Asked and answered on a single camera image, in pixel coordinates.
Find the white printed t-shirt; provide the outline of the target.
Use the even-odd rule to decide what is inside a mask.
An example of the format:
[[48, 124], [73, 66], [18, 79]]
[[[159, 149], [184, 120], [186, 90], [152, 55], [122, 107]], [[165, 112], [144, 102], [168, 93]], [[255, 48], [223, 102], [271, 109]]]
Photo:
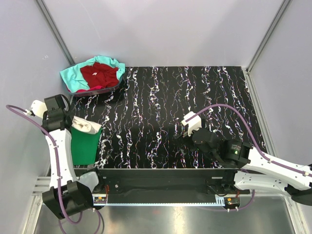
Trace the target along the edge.
[[101, 129], [100, 124], [95, 123], [93, 121], [85, 120], [77, 116], [73, 117], [72, 127], [80, 132], [92, 134], [92, 135], [97, 134]]

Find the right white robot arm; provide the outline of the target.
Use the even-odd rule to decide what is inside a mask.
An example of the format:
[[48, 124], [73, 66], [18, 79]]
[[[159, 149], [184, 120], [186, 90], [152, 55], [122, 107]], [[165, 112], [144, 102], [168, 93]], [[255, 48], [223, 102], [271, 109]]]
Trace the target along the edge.
[[178, 141], [190, 151], [202, 152], [223, 168], [234, 170], [221, 181], [226, 193], [267, 190], [289, 196], [299, 204], [312, 204], [311, 165], [282, 160], [246, 142], [222, 140], [206, 128], [186, 131]]

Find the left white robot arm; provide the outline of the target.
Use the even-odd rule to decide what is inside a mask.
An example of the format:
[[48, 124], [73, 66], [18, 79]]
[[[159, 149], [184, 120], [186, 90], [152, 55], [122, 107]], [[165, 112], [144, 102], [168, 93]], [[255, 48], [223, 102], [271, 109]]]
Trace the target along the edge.
[[50, 189], [42, 194], [43, 203], [59, 219], [92, 208], [92, 192], [100, 193], [105, 188], [104, 179], [95, 170], [77, 177], [71, 154], [71, 126], [69, 100], [64, 95], [47, 97], [44, 100], [42, 132], [49, 146], [51, 179]]

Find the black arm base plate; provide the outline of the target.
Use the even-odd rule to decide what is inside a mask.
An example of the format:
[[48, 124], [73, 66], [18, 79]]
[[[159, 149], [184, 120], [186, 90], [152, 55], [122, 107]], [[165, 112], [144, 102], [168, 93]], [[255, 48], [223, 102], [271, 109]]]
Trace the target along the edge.
[[110, 206], [222, 206], [222, 197], [248, 195], [231, 169], [100, 169]]

